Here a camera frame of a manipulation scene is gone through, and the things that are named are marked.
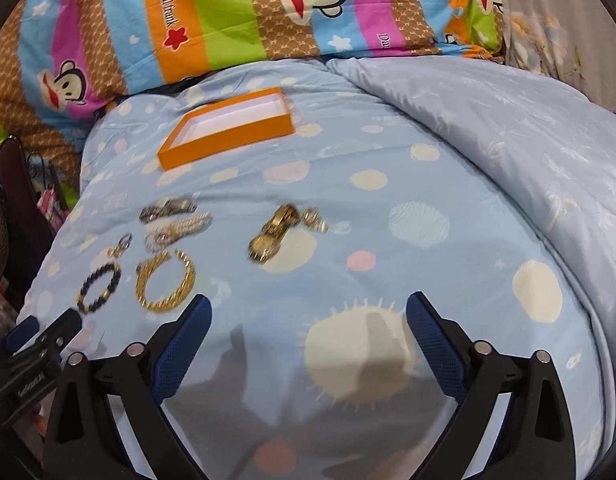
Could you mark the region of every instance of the metal bolt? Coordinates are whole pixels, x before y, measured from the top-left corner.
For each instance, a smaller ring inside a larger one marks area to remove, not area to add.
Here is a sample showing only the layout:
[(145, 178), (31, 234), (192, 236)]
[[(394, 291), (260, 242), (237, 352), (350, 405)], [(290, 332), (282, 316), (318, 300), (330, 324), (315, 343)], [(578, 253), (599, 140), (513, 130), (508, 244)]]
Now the metal bolt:
[(538, 350), (534, 355), (542, 363), (549, 363), (550, 362), (550, 354), (546, 350)]
[(137, 357), (144, 352), (144, 345), (141, 343), (132, 343), (128, 348), (126, 348), (126, 353), (130, 355), (130, 357)]
[(70, 357), (68, 358), (68, 364), (70, 366), (78, 365), (82, 362), (82, 359), (83, 354), (81, 352), (75, 352), (74, 354), (70, 354)]
[(485, 341), (477, 341), (474, 344), (474, 350), (477, 352), (477, 354), (489, 355), (492, 352), (492, 346), (490, 346), (490, 344), (486, 343)]

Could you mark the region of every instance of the blue gripper pad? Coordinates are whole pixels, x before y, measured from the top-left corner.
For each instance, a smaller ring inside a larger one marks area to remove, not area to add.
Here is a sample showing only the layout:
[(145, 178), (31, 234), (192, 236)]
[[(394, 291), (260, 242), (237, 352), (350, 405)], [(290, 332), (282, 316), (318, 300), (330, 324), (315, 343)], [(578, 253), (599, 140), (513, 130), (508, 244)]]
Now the blue gripper pad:
[(36, 317), (28, 316), (24, 321), (13, 328), (3, 341), (3, 349), (14, 354), (39, 332), (39, 322)]
[(468, 394), (464, 386), (466, 376), (464, 362), (416, 294), (408, 298), (406, 320), (443, 393), (448, 397), (454, 397), (461, 406)]
[(204, 296), (195, 296), (192, 312), (175, 332), (168, 346), (154, 366), (152, 397), (159, 406), (163, 399), (172, 397), (179, 388), (192, 359), (206, 337), (213, 319), (210, 301)]

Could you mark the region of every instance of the floral fabric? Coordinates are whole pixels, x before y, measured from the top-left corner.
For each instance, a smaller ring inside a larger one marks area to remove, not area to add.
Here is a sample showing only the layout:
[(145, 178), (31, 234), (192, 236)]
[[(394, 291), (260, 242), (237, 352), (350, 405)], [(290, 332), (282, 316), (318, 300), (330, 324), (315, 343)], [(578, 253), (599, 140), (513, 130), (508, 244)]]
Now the floral fabric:
[(600, 0), (508, 0), (507, 64), (616, 112), (616, 25)]

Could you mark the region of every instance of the red star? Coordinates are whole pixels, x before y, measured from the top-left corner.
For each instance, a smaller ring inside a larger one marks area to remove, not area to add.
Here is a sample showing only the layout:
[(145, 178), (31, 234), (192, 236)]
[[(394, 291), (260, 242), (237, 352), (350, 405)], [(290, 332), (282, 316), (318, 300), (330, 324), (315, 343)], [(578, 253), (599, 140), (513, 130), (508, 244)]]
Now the red star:
[(163, 46), (169, 46), (172, 50), (177, 50), (182, 43), (188, 41), (186, 27), (179, 27), (177, 30), (168, 29), (168, 38), (163, 42)]

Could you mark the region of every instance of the silver bracelet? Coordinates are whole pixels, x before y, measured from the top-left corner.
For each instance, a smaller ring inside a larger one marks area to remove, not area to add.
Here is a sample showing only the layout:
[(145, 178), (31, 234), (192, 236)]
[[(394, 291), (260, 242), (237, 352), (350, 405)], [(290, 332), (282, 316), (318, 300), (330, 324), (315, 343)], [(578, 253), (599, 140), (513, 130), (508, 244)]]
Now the silver bracelet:
[(201, 215), (185, 218), (178, 222), (172, 222), (164, 227), (156, 229), (144, 237), (146, 249), (153, 253), (163, 251), (170, 244), (175, 243), (184, 236), (205, 230), (208, 225), (210, 225), (212, 219), (212, 213), (206, 211), (205, 213), (201, 213)]
[(149, 205), (144, 207), (139, 214), (139, 219), (144, 224), (148, 224), (163, 216), (173, 216), (183, 213), (194, 213), (197, 205), (187, 198), (173, 198), (168, 200), (163, 206)]

